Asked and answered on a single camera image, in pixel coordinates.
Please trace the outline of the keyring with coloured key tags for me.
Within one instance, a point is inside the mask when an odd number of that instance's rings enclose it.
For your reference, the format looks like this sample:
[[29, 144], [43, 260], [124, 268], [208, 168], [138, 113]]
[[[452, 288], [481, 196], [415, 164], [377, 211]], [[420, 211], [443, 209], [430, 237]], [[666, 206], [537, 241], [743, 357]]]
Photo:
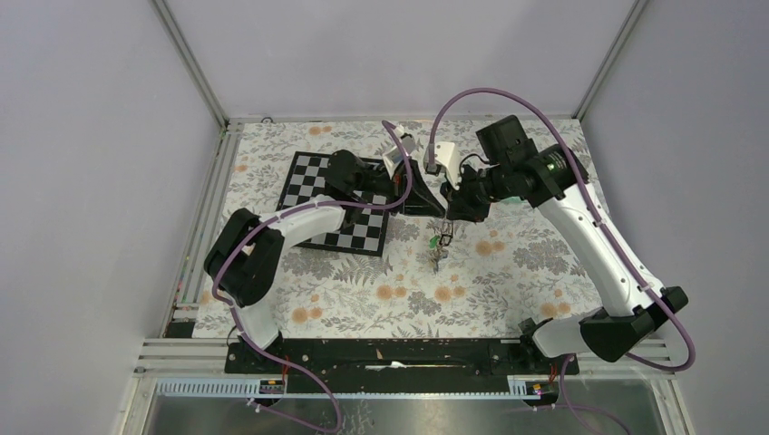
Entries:
[[451, 220], [443, 219], [434, 230], [435, 234], [428, 243], [427, 259], [430, 269], [437, 274], [440, 270], [440, 263], [448, 256], [448, 247], [454, 237], [454, 223]]

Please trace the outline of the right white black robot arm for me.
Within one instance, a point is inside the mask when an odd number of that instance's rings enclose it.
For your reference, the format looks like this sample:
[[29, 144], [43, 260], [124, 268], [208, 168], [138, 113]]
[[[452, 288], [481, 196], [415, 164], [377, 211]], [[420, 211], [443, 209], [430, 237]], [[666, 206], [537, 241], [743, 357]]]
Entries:
[[588, 172], [569, 149], [538, 150], [519, 119], [508, 116], [476, 133], [489, 165], [473, 169], [452, 142], [438, 142], [428, 156], [446, 181], [441, 193], [450, 220], [481, 222], [493, 203], [518, 197], [537, 209], [561, 234], [599, 292], [601, 305], [583, 316], [528, 320], [521, 325], [521, 364], [545, 372], [556, 357], [591, 352], [613, 363], [689, 299], [665, 286], [642, 264], [599, 205]]

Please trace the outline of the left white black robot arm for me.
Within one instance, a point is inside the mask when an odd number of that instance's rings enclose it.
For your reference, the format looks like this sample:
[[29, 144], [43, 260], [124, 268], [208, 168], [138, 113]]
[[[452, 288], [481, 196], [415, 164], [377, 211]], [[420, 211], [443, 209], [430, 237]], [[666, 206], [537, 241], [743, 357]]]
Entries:
[[438, 218], [445, 209], [409, 158], [389, 170], [348, 150], [330, 155], [321, 194], [263, 217], [236, 210], [204, 261], [212, 294], [234, 312], [237, 329], [250, 343], [247, 361], [259, 372], [278, 367], [279, 327], [266, 296], [283, 254], [312, 237], [351, 227], [365, 211]]

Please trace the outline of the mint green flashlight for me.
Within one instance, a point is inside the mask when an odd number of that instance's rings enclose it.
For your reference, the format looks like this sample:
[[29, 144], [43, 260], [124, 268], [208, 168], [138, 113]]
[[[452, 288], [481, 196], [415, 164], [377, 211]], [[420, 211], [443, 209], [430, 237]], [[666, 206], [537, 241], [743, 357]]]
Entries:
[[520, 208], [524, 204], [525, 204], [525, 201], [518, 197], [506, 198], [498, 203], [500, 207], [505, 206], [505, 207], [515, 207], [515, 208]]

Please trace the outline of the floral patterned table mat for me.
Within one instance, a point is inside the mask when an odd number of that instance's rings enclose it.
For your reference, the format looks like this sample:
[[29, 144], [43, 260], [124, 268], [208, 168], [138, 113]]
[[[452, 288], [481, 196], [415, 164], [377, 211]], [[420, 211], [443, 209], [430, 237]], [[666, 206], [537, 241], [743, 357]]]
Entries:
[[[393, 142], [380, 121], [247, 124], [222, 221], [239, 208], [278, 207], [298, 151], [380, 158]], [[440, 219], [388, 219], [381, 256], [293, 247], [268, 307], [291, 338], [513, 337], [526, 318], [568, 318], [600, 306], [599, 292], [559, 232], [527, 203], [492, 205], [480, 224], [457, 222], [435, 274], [429, 239]]]

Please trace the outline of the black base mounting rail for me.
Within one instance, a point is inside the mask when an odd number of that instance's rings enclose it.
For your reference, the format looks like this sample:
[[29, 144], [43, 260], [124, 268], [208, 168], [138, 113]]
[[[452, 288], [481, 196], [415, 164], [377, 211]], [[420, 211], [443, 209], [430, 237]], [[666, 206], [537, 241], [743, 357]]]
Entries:
[[333, 394], [507, 393], [515, 377], [556, 381], [577, 362], [544, 359], [518, 340], [474, 339], [283, 339], [259, 354], [243, 340], [230, 343], [227, 374], [275, 375], [290, 393], [320, 393], [317, 376]]

